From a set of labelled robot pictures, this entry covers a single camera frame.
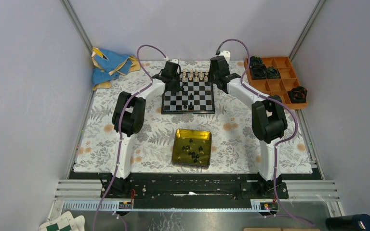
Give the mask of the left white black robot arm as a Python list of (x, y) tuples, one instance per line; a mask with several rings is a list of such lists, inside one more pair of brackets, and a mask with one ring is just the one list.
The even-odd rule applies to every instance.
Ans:
[(102, 183), (103, 197), (126, 197), (130, 193), (129, 175), (131, 173), (130, 159), (133, 154), (133, 144), (145, 120), (146, 103), (164, 94), (166, 88), (180, 91), (181, 68), (177, 59), (168, 60), (164, 68), (151, 77), (151, 83), (135, 93), (121, 92), (112, 116), (116, 131), (116, 149), (114, 155), (114, 170), (110, 177)]

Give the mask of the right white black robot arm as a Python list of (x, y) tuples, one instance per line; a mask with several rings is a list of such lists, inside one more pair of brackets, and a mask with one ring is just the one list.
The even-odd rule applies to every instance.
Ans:
[(240, 75), (230, 72), (224, 55), (210, 59), (208, 81), (250, 108), (252, 131), (260, 141), (262, 159), (259, 178), (252, 189), (263, 198), (274, 197), (277, 186), (282, 183), (276, 143), (284, 136), (288, 126), (281, 98), (277, 95), (262, 95), (246, 85)]

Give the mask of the black white chess board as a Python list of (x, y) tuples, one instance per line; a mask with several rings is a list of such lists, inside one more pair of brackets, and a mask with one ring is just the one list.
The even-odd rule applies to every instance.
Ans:
[[(167, 91), (162, 95), (161, 113), (163, 115), (172, 114), (214, 114), (214, 94), (213, 86), (207, 82), (182, 82), (183, 91), (174, 93)], [(194, 99), (189, 99), (189, 94), (194, 95)], [(192, 102), (194, 110), (188, 109)], [(183, 105), (187, 105), (187, 110), (183, 110)]]

